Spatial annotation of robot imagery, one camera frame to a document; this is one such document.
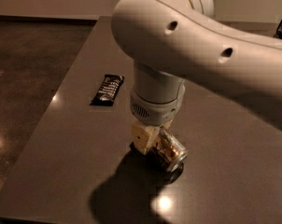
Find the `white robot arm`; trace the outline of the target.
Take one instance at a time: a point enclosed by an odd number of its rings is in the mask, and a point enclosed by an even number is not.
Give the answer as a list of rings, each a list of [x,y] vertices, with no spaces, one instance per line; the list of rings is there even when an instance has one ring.
[[[134,60],[135,147],[148,153],[182,104],[190,80],[251,109],[282,130],[282,39],[213,18],[213,0],[119,0],[111,21]]]

